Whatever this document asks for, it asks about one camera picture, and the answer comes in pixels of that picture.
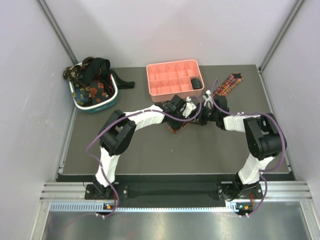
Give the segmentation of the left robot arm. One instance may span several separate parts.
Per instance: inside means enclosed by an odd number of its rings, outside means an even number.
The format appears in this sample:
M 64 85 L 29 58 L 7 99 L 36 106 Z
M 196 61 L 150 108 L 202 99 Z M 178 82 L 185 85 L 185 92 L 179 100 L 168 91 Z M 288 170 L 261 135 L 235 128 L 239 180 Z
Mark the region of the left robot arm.
M 184 100 L 177 95 L 134 112 L 115 110 L 99 132 L 99 168 L 93 181 L 97 194 L 105 199 L 113 194 L 112 183 L 120 155 L 127 150 L 136 131 L 162 123 L 179 130 L 196 111 L 197 106 L 189 97 Z

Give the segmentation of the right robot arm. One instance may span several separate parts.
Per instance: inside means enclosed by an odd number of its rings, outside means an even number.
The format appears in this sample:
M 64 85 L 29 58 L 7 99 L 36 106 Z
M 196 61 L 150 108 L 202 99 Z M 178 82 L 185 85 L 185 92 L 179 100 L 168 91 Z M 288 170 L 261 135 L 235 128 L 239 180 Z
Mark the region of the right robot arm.
M 196 121 L 200 125 L 214 122 L 224 131 L 244 133 L 249 155 L 236 173 L 232 184 L 219 190 L 227 201 L 245 198 L 257 189 L 268 164 L 287 147 L 287 142 L 273 114 L 232 114 L 225 96 L 203 95 L 202 111 Z

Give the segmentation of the red multicolour checked tie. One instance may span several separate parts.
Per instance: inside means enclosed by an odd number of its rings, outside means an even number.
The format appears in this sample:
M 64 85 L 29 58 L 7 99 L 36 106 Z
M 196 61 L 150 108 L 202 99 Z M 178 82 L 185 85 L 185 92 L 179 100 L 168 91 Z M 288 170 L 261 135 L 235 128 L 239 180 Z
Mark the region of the red multicolour checked tie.
M 244 78 L 240 72 L 230 74 L 229 77 L 213 91 L 212 96 L 227 96 L 238 84 L 243 81 L 243 79 Z

